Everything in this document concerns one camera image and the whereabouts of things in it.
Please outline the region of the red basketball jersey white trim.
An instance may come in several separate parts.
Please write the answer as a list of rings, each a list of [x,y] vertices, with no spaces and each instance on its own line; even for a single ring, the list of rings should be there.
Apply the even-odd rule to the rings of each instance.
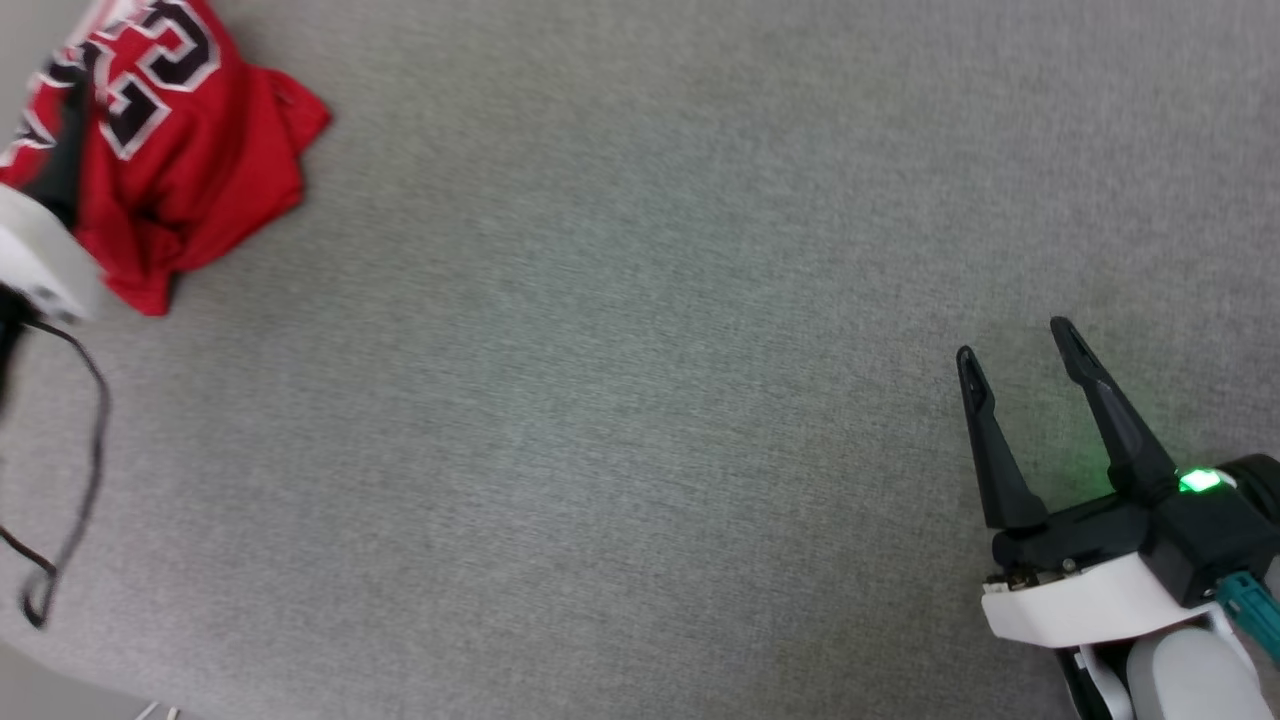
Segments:
[[[287,73],[247,61],[209,0],[96,0],[84,33],[32,74],[0,147],[0,184],[29,196],[78,72],[91,108],[69,232],[106,290],[163,316],[178,277],[301,202],[301,160],[330,110]]]

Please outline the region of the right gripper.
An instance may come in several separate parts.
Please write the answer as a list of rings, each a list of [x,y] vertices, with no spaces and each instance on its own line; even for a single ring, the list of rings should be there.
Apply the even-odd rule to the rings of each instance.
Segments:
[[[1178,465],[1066,316],[1050,329],[1065,372],[1082,388],[1110,460],[1115,492],[1130,502],[1162,502],[1179,487]],[[956,352],[963,411],[991,550],[998,573],[983,584],[980,607],[1006,641],[1061,650],[1129,641],[1211,614],[1183,607],[1138,550],[1149,514],[1119,497],[1050,514],[1030,491],[995,413],[996,397],[977,354]]]

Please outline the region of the grey fabric sofa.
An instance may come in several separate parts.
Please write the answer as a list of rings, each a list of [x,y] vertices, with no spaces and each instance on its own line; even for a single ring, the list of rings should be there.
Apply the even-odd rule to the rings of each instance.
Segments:
[[[212,0],[324,97],[303,204],[79,325],[50,626],[210,720],[1074,720],[995,638],[955,354],[1108,491],[1280,457],[1280,0]]]

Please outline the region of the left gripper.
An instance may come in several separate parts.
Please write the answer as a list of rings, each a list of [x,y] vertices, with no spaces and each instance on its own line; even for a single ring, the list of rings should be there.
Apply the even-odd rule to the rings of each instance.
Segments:
[[[78,222],[90,108],[91,79],[78,72],[59,106],[54,143],[29,181],[31,197],[0,184],[0,286],[64,322],[97,319],[106,295],[100,265],[69,232]]]

